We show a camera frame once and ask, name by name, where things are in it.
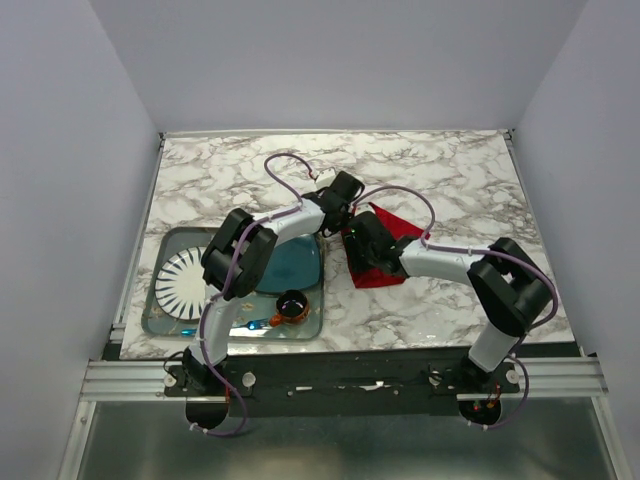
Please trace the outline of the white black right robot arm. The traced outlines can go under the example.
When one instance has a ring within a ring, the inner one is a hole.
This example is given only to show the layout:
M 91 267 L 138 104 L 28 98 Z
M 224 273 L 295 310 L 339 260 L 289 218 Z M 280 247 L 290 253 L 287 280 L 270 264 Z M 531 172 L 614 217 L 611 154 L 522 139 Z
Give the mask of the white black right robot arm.
M 427 243 L 411 236 L 374 240 L 348 229 L 343 241 L 354 274 L 379 270 L 393 278 L 435 278 L 474 290 L 488 324 L 459 367 L 462 384 L 474 392 L 493 384 L 505 358 L 559 309 L 549 277 L 506 237 L 480 249 Z

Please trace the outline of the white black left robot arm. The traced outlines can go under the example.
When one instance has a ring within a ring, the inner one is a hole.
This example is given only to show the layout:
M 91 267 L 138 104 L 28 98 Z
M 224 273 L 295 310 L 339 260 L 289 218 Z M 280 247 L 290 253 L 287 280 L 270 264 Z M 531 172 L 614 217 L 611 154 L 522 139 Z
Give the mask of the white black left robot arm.
M 305 235 L 338 233 L 353 217 L 352 204 L 363 191 L 360 180 L 341 171 L 328 186 L 298 195 L 290 207 L 260 218 L 240 208 L 227 215 L 201 260 L 209 297 L 181 360 L 191 388 L 209 395 L 220 383 L 228 384 L 218 365 L 227 357 L 240 300 L 262 280 L 275 248 Z

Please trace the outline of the red cloth napkin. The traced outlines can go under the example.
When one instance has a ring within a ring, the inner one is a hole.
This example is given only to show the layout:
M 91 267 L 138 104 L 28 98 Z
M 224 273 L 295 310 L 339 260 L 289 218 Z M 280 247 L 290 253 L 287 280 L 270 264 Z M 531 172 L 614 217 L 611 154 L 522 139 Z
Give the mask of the red cloth napkin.
M 368 203 L 366 211 L 374 213 L 382 225 L 390 231 L 395 240 L 400 239 L 404 235 L 418 237 L 422 233 L 422 229 L 394 215 L 388 210 L 380 208 L 373 202 Z M 405 281 L 404 278 L 392 276 L 377 268 L 367 266 L 364 261 L 358 257 L 355 237 L 350 229 L 343 229 L 341 237 L 346 253 L 349 273 L 356 289 L 394 286 L 402 284 Z

